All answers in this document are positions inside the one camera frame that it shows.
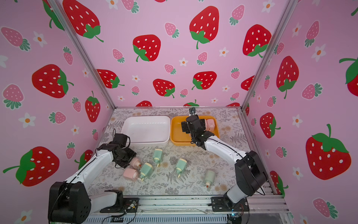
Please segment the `white plastic storage box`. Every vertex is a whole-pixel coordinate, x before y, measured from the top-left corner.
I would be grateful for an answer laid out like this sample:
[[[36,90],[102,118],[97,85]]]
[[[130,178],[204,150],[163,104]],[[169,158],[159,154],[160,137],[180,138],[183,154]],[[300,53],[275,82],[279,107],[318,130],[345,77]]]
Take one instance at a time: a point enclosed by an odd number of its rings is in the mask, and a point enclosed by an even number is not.
[[[171,120],[167,116],[137,116],[125,120],[121,133],[131,139],[131,146],[161,146],[170,139]]]

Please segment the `yellow plastic storage box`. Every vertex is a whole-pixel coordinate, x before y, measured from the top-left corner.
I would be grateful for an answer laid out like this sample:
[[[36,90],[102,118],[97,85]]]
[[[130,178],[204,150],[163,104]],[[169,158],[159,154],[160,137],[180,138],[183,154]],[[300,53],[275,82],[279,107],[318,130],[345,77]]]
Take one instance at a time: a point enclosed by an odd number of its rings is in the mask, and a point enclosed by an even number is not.
[[[171,120],[171,132],[170,132],[170,139],[172,143],[176,146],[192,146],[191,144],[191,137],[189,134],[182,131],[181,123],[186,121],[188,116],[176,116],[173,117]],[[216,118],[213,116],[208,115],[199,115],[200,119],[213,119],[214,122],[214,129],[213,132],[215,136],[220,138],[220,132],[218,128],[218,124]]]

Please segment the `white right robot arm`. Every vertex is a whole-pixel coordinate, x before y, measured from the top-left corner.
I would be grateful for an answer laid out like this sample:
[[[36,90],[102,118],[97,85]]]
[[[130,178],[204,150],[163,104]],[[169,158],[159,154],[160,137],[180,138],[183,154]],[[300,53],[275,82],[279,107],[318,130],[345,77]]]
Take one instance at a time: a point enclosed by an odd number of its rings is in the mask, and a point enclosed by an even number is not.
[[[220,140],[204,128],[196,114],[181,123],[182,131],[191,136],[191,143],[218,155],[235,167],[236,184],[223,196],[223,202],[233,210],[242,199],[254,195],[268,181],[268,174],[259,155],[254,151],[245,152]]]

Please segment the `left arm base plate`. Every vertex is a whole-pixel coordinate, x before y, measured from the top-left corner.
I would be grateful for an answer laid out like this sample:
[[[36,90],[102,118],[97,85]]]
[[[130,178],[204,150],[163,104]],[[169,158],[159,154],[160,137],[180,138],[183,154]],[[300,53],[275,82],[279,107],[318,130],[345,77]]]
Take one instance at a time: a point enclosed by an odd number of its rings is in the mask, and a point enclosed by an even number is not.
[[[100,213],[136,213],[138,210],[139,198],[123,198],[116,202],[114,206],[100,210]]]

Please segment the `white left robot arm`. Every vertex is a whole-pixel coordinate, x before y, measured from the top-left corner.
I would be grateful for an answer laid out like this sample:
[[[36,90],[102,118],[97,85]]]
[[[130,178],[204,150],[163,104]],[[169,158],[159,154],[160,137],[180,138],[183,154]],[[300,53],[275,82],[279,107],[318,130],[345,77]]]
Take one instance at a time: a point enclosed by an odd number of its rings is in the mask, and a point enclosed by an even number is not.
[[[97,211],[122,211],[125,208],[122,191],[108,190],[103,194],[90,196],[88,188],[110,163],[123,169],[130,165],[137,155],[130,149],[130,143],[129,136],[115,133],[113,140],[99,146],[95,155],[75,174],[64,182],[54,183],[49,190],[49,223],[81,224]]]

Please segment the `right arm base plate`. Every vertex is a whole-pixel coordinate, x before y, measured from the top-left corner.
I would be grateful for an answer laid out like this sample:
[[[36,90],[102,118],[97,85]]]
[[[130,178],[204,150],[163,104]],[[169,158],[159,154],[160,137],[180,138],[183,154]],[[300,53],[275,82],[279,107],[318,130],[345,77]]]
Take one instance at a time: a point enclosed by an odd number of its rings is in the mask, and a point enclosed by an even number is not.
[[[237,203],[231,202],[226,197],[211,197],[211,206],[214,212],[247,212],[250,211],[246,198]]]

